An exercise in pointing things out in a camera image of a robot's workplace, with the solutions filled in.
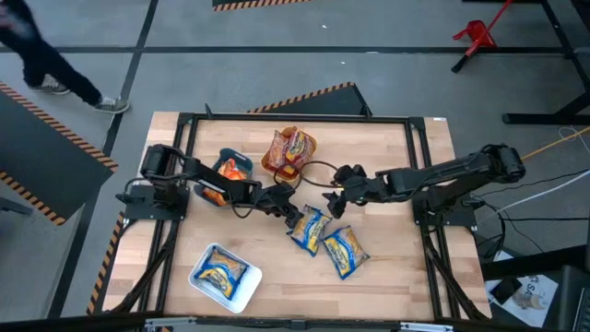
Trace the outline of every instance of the red stand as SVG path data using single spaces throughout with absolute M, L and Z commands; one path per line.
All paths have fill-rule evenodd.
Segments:
M 454 40 L 458 40 L 459 38 L 463 37 L 465 34 L 468 34 L 473 43 L 465 52 L 465 55 L 459 60 L 459 62 L 451 68 L 454 73 L 458 73 L 461 68 L 467 63 L 467 60 L 471 58 L 473 54 L 478 50 L 479 46 L 490 46 L 490 47 L 497 47 L 496 42 L 491 38 L 490 30 L 498 21 L 498 18 L 504 13 L 506 8 L 513 2 L 513 0 L 506 0 L 504 5 L 501 7 L 496 17 L 491 21 L 490 25 L 486 27 L 486 25 L 480 21 L 470 21 L 467 24 L 467 28 L 456 35 L 453 36 Z
M 471 41 L 473 42 L 476 42 L 479 37 L 483 36 L 479 46 L 498 47 L 494 39 L 491 38 L 490 33 L 487 31 L 486 24 L 480 19 L 467 23 L 467 28 L 455 34 L 453 39 L 458 41 L 466 34 L 469 35 L 469 38 L 471 38 Z

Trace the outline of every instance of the white container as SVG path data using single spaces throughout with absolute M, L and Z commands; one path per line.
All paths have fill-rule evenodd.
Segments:
M 211 253 L 213 252 L 213 247 L 217 247 L 220 253 L 227 255 L 237 260 L 238 262 L 242 262 L 248 266 L 246 271 L 243 273 L 238 288 L 233 293 L 231 301 L 228 300 L 225 297 L 225 295 L 223 295 L 221 290 L 218 290 L 215 287 L 213 287 L 211 283 L 202 279 L 194 278 L 196 272 L 198 272 L 198 270 L 201 269 L 209 255 L 211 255 Z M 219 243 L 212 243 L 206 248 L 205 252 L 201 256 L 201 259 L 199 259 L 198 263 L 196 263 L 195 267 L 193 268 L 193 271 L 191 271 L 191 274 L 188 275 L 188 282 L 193 287 L 202 291 L 206 296 L 215 300 L 217 303 L 223 305 L 234 314 L 239 314 L 246 308 L 246 305 L 252 298 L 254 291 L 256 291 L 256 288 L 258 287 L 260 280 L 262 280 L 262 271 L 260 270 L 260 268 L 255 267 L 252 264 L 246 262 L 245 260 L 239 258 L 237 255 L 232 254 L 230 251 L 222 247 Z

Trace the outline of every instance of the chip bag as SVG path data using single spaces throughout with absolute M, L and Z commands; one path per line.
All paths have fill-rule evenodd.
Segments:
M 336 266 L 338 275 L 343 280 L 350 276 L 367 259 L 371 258 L 362 250 L 350 226 L 338 229 L 331 235 L 326 236 L 324 245 L 332 258 L 332 262 L 334 262 L 334 266 Z
M 295 228 L 287 235 L 290 235 L 296 244 L 315 257 L 320 247 L 325 225 L 332 221 L 332 218 L 325 216 L 320 209 L 307 205 L 303 208 L 303 214 L 303 218 L 299 219 Z
M 231 300 L 247 269 L 248 266 L 244 263 L 222 254 L 217 247 L 213 247 L 211 255 L 196 272 L 195 279 L 209 282 Z
M 268 163 L 265 167 L 271 172 L 278 170 L 278 173 L 287 180 L 294 180 L 299 175 L 298 169 L 312 158 L 316 143 L 295 126 L 284 129 L 283 133 L 275 131 L 275 138 L 270 146 Z
M 221 164 L 218 173 L 230 180 L 246 180 L 247 178 L 247 173 L 239 170 L 238 167 L 236 167 L 236 160 L 233 159 L 228 159 L 223 164 Z M 223 199 L 223 195 L 216 192 L 215 190 L 204 188 L 203 195 L 215 201 L 215 203 L 220 207 L 225 207 L 228 205 L 225 199 Z

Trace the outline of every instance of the black panel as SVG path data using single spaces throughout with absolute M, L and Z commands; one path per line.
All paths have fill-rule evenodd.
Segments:
M 109 168 L 2 92 L 0 170 L 65 219 L 112 175 Z
M 347 87 L 261 113 L 360 115 L 362 106 L 355 87 Z

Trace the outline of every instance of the sneaker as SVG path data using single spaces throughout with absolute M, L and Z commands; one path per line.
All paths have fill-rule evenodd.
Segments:
M 48 92 L 54 95 L 65 95 L 66 93 L 70 92 L 70 89 L 66 88 L 62 83 L 58 82 L 57 79 L 50 75 L 45 75 L 43 83 L 41 83 L 38 87 L 30 88 L 41 92 Z
M 94 109 L 100 112 L 118 114 L 129 110 L 130 106 L 129 101 L 124 101 L 121 98 L 102 97 L 99 104 L 94 106 Z

